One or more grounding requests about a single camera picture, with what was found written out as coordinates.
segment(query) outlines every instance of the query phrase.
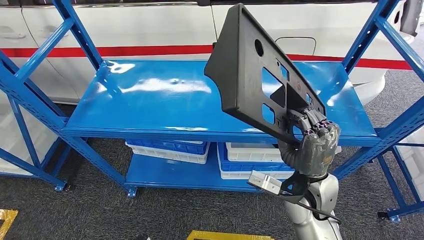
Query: car door handle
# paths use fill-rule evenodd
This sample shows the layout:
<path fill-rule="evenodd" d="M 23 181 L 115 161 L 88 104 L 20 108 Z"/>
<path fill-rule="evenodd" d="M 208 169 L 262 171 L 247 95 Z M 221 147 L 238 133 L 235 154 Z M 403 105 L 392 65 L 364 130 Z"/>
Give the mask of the car door handle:
<path fill-rule="evenodd" d="M 2 39 L 23 39 L 27 35 L 23 33 L 16 32 L 0 32 L 0 38 Z"/>
<path fill-rule="evenodd" d="M 53 26 L 53 25 L 47 25 L 47 26 L 44 26 L 43 27 L 43 29 L 42 30 L 39 30 L 38 32 L 37 32 L 37 35 L 40 37 L 40 38 L 43 38 L 43 39 L 46 39 L 46 38 L 48 38 L 48 37 L 50 37 L 50 35 L 52 35 L 55 31 L 56 31 L 56 26 Z"/>

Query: storage bin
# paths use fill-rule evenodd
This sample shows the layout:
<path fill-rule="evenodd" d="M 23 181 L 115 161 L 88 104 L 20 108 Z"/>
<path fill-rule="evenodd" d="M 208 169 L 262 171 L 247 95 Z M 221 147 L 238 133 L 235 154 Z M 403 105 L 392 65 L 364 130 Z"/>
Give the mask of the storage bin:
<path fill-rule="evenodd" d="M 222 179 L 249 179 L 252 170 L 270 175 L 277 179 L 287 179 L 293 173 L 283 162 L 253 162 L 253 161 L 229 161 L 226 145 L 217 143 L 218 165 Z"/>
<path fill-rule="evenodd" d="M 280 150 L 272 144 L 226 142 L 227 159 L 232 162 L 280 162 Z"/>
<path fill-rule="evenodd" d="M 423 144 L 424 128 L 421 127 L 400 143 Z M 424 147 L 421 146 L 397 146 L 400 157 L 405 162 L 406 168 L 412 178 L 412 183 L 421 201 L 424 201 Z"/>
<path fill-rule="evenodd" d="M 155 140 L 155 139 L 126 139 L 127 144 L 139 147 L 163 149 L 187 154 L 204 155 L 208 143 L 205 141 L 176 141 L 176 140 Z"/>
<path fill-rule="evenodd" d="M 132 148 L 132 152 L 138 155 L 151 156 L 162 159 L 170 159 L 176 161 L 183 161 L 195 164 L 205 164 L 208 158 L 208 151 L 210 142 L 206 144 L 204 154 L 192 154 L 180 151 L 171 151 L 160 148 L 153 148 L 147 146 L 131 145 L 128 142 L 125 143 L 128 147 Z"/>

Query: yellow floor marking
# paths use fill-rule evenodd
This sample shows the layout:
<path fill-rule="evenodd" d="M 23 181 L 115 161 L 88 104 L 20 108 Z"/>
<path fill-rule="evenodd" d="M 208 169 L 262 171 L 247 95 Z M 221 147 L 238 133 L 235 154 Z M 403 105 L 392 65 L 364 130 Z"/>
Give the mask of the yellow floor marking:
<path fill-rule="evenodd" d="M 270 236 L 246 235 L 212 231 L 191 231 L 187 240 L 274 240 Z"/>
<path fill-rule="evenodd" d="M 5 210 L 0 209 L 0 220 L 4 220 L 0 225 L 0 240 L 3 240 L 8 233 L 9 228 L 12 226 L 13 221 L 18 215 L 18 210 Z"/>

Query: round hole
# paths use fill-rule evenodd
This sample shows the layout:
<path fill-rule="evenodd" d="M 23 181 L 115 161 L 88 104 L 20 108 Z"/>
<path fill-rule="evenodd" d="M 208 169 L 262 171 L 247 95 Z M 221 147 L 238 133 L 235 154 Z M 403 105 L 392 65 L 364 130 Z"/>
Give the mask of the round hole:
<path fill-rule="evenodd" d="M 259 55 L 259 57 L 264 55 L 264 47 L 262 46 L 262 43 L 259 41 L 259 39 L 254 41 L 254 49 L 256 49 L 256 53 Z"/>

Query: blue plastic crate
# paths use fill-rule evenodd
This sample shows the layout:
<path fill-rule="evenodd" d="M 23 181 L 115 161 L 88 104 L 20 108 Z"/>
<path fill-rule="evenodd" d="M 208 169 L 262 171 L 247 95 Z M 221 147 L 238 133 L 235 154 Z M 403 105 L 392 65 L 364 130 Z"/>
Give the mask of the blue plastic crate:
<path fill-rule="evenodd" d="M 201 143 L 192 143 L 185 141 L 175 140 L 154 140 L 154 139 L 126 139 L 127 144 L 134 146 L 149 147 L 155 149 L 165 149 L 170 151 L 176 151 L 187 154 L 204 155 L 208 142 L 203 141 Z"/>
<path fill-rule="evenodd" d="M 221 170 L 224 172 L 250 172 L 252 170 L 260 172 L 294 171 L 283 162 L 229 161 L 227 147 L 223 142 L 218 142 L 218 151 Z"/>

